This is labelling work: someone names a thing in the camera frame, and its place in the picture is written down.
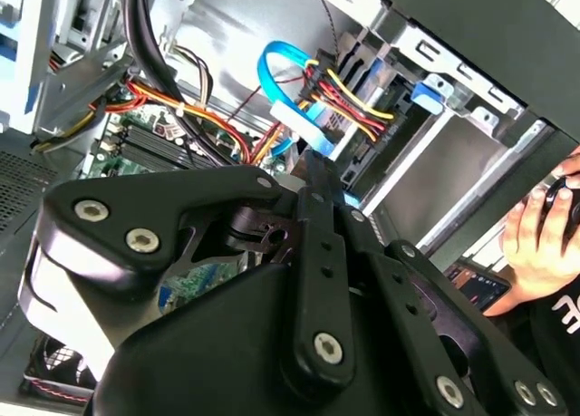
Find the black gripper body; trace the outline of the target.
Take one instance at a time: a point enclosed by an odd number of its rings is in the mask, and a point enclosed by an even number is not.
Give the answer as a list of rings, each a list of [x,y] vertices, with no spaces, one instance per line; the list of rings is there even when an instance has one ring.
[[[308,401],[286,383],[289,276],[262,266],[141,328],[111,358],[96,415],[425,415],[401,346],[372,298],[350,292],[356,373]]]

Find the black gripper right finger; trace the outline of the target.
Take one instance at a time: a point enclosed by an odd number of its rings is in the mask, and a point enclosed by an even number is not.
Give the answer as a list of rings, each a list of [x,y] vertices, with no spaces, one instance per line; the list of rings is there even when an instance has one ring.
[[[555,386],[415,247],[383,247],[347,205],[335,165],[320,158],[319,185],[368,276],[372,297],[401,348],[401,397],[409,415],[566,415]]]

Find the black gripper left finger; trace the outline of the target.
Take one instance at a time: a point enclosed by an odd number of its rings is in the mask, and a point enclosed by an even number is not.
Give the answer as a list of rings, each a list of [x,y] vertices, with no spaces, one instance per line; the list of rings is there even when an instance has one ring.
[[[34,237],[38,326],[86,360],[97,385],[141,328],[238,276],[289,276],[283,377],[296,389],[353,380],[345,243],[319,153],[289,189],[250,166],[71,181],[43,199]]]

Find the person's left hand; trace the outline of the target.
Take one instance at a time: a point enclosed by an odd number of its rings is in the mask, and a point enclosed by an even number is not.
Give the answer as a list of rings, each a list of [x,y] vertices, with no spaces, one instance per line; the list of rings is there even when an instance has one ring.
[[[502,249],[510,277],[510,300],[520,304],[552,295],[579,276],[579,234],[565,240],[573,193],[561,189],[545,219],[546,194],[536,189],[507,215]]]

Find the person's right hand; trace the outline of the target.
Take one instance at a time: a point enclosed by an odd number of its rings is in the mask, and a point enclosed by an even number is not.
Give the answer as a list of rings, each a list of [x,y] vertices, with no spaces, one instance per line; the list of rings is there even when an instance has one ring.
[[[580,187],[580,147],[576,147],[562,162],[552,171],[558,179],[564,179],[570,189]]]

